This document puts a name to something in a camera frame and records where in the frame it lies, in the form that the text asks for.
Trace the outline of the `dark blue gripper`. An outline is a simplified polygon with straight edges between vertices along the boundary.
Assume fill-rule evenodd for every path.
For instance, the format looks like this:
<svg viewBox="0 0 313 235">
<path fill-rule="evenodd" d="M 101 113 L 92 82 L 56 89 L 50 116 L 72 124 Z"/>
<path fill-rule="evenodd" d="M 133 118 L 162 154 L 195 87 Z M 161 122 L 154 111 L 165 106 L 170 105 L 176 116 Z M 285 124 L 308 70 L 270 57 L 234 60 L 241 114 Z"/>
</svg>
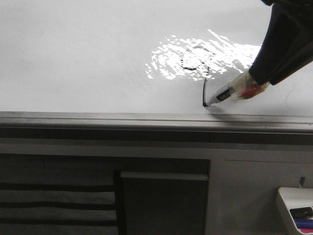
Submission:
<svg viewBox="0 0 313 235">
<path fill-rule="evenodd" d="M 261 49 L 249 69 L 259 84 L 276 85 L 313 61 L 313 2 L 266 0 L 272 7 Z"/>
</svg>

